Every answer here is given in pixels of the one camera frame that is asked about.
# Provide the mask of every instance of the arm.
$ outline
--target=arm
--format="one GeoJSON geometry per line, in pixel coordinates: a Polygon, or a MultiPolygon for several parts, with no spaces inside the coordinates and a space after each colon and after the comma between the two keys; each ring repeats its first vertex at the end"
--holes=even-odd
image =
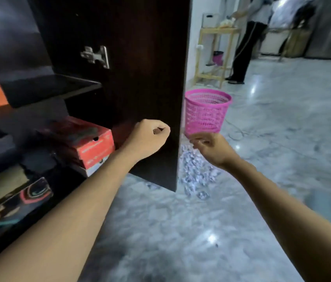
{"type": "Polygon", "coordinates": [[[77,281],[121,181],[169,133],[161,121],[137,124],[92,177],[0,254],[0,282],[77,281]]]}
{"type": "Polygon", "coordinates": [[[194,148],[244,187],[284,252],[307,282],[331,281],[331,223],[241,159],[220,134],[191,136],[194,148]]]}
{"type": "Polygon", "coordinates": [[[252,3],[249,4],[248,9],[246,9],[245,11],[236,11],[232,14],[231,17],[235,19],[239,19],[247,15],[251,16],[262,7],[263,3],[264,0],[253,0],[252,3]]]}

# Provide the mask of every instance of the small pink bin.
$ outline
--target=small pink bin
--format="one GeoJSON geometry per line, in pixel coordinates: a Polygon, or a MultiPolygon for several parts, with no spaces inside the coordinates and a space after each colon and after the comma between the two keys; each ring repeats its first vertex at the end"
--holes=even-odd
{"type": "Polygon", "coordinates": [[[232,97],[213,89],[196,89],[185,93],[185,135],[198,132],[218,133],[232,97]]]}

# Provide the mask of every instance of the metal hinge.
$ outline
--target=metal hinge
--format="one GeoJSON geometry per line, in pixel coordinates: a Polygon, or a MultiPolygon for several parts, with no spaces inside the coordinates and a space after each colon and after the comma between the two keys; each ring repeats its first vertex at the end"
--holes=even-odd
{"type": "Polygon", "coordinates": [[[80,56],[86,58],[89,63],[95,63],[96,60],[100,61],[104,68],[109,69],[107,48],[103,45],[97,53],[94,53],[92,47],[85,47],[85,51],[81,52],[80,56]]]}

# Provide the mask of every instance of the basket rim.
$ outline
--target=basket rim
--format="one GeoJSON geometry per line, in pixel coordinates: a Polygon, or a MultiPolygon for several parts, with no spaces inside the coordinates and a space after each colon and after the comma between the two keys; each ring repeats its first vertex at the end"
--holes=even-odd
{"type": "Polygon", "coordinates": [[[194,90],[189,90],[185,92],[185,100],[193,105],[196,106],[200,106],[200,107],[216,107],[216,108],[220,108],[220,107],[225,107],[225,106],[229,106],[230,104],[232,104],[232,96],[227,94],[226,92],[220,91],[220,90],[214,90],[214,89],[194,89],[194,90]],[[228,99],[227,102],[225,103],[220,103],[220,104],[206,104],[206,103],[200,103],[200,102],[196,102],[192,99],[189,99],[188,96],[192,95],[192,94],[196,94],[196,93],[210,93],[210,94],[217,94],[220,96],[224,96],[228,99]]]}

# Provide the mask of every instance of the gray shirt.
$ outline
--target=gray shirt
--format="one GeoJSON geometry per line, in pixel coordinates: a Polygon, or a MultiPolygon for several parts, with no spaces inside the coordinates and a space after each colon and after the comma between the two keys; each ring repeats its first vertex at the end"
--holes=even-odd
{"type": "Polygon", "coordinates": [[[271,16],[273,0],[253,0],[248,7],[248,22],[260,22],[266,24],[271,16]]]}

